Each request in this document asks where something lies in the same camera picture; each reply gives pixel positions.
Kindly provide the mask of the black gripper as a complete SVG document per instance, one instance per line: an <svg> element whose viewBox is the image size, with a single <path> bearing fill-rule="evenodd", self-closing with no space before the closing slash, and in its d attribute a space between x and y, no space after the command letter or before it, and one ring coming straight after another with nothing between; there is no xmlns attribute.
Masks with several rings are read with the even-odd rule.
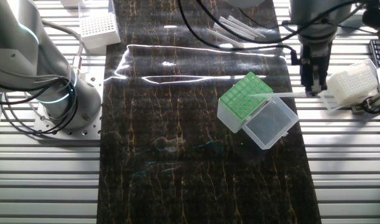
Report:
<svg viewBox="0 0 380 224"><path fill-rule="evenodd" d="M300 53L300 74L301 84L305 87L307 95L316 95L327 89L326 77L330 59L330 44L302 44ZM317 66L318 71L313 72L312 68Z"/></svg>

